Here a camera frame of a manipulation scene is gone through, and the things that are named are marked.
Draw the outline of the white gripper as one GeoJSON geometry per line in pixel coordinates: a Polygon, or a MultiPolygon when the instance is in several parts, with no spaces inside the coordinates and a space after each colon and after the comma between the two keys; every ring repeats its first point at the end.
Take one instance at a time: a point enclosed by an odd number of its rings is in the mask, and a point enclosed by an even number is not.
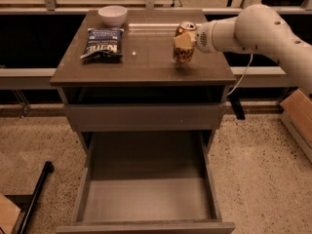
{"type": "Polygon", "coordinates": [[[216,21],[204,22],[194,32],[182,33],[174,38],[174,49],[193,50],[196,46],[202,53],[215,53],[213,34],[216,21]]]}

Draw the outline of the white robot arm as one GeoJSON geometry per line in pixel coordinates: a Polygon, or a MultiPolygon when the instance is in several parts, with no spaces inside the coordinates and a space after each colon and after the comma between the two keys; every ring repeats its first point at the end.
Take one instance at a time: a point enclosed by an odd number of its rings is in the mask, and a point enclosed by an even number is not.
{"type": "Polygon", "coordinates": [[[187,63],[195,50],[266,56],[278,63],[307,96],[312,95],[312,45],[296,36],[268,6],[251,5],[234,18],[200,25],[182,22],[175,32],[173,58],[187,63]]]}

